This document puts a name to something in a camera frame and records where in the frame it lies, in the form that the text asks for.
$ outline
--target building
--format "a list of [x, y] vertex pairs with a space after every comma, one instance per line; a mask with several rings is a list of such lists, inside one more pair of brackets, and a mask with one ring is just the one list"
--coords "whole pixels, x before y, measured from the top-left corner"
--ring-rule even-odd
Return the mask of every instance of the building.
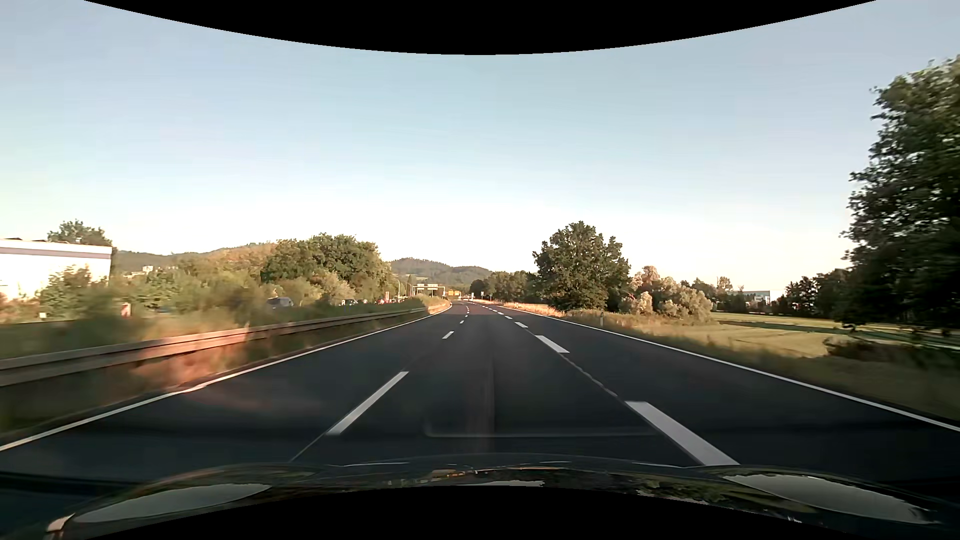
[[750, 305], [752, 305], [752, 306], [755, 306], [756, 304], [759, 304], [760, 301], [763, 301], [763, 302], [765, 302], [766, 304], [769, 305], [769, 304], [770, 304], [770, 300], [771, 300], [771, 298], [770, 298], [770, 291], [768, 291], [768, 290], [745, 290], [745, 291], [743, 291], [743, 292], [734, 291], [733, 293], [734, 293], [734, 294], [736, 294], [736, 293], [742, 294], [742, 295], [744, 296], [744, 298], [747, 299], [747, 304], [750, 304]]
[[33, 298], [58, 274], [69, 267], [87, 267], [94, 281], [108, 278], [113, 248], [61, 244], [19, 238], [0, 240], [0, 293], [7, 298]]

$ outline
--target metal guardrail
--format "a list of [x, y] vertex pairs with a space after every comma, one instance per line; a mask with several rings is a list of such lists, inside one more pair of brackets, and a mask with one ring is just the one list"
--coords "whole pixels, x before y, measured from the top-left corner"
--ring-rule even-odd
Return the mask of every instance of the metal guardrail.
[[204, 333], [161, 337], [160, 339], [151, 339], [149, 341], [118, 343], [116, 345], [74, 349], [72, 351], [60, 351], [43, 355], [0, 359], [0, 387], [129, 362], [182, 355], [184, 353], [223, 347], [225, 345], [263, 339], [275, 335], [362, 323], [376, 319], [409, 315], [421, 311], [429, 312], [427, 307], [416, 307], [414, 309], [404, 309], [403, 311], [362, 313], [359, 315], [329, 317], [294, 323], [280, 323], [262, 327], [208, 331]]

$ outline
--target parked car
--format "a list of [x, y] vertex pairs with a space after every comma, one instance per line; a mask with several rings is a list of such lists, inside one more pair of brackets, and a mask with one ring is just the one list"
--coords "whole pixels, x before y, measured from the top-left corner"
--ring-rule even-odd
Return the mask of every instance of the parked car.
[[267, 306], [270, 306], [272, 309], [277, 309], [278, 307], [293, 307], [294, 301], [290, 300], [286, 296], [278, 296], [276, 298], [268, 299]]

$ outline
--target road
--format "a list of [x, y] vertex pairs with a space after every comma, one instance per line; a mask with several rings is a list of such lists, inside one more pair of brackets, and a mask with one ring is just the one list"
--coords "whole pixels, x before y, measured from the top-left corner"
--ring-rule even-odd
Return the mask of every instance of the road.
[[[344, 465], [478, 452], [777, 465], [886, 483], [960, 479], [959, 429], [610, 332], [463, 302], [0, 449], [0, 475], [137, 482], [243, 462]], [[0, 530], [89, 496], [3, 482]]]

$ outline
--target hill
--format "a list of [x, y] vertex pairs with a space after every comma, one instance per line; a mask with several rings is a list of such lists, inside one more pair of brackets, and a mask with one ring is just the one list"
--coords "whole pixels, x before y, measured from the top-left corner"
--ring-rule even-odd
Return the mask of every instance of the hill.
[[271, 242], [263, 242], [247, 244], [245, 246], [237, 246], [234, 248], [220, 248], [205, 253], [184, 252], [170, 255], [157, 255], [154, 253], [117, 250], [116, 255], [113, 257], [113, 265], [121, 272], [138, 272], [144, 266], [175, 265], [177, 264], [177, 259], [183, 257], [209, 257], [212, 255], [223, 256], [224, 258], [231, 258], [233, 256], [243, 257], [247, 256], [250, 252], [259, 254], [260, 252], [269, 251], [270, 247], [272, 246], [273, 243]]
[[448, 287], [467, 290], [473, 280], [484, 280], [491, 271], [481, 266], [450, 266], [436, 260], [422, 258], [399, 258], [390, 266], [400, 276], [416, 274], [428, 282], [441, 283]]

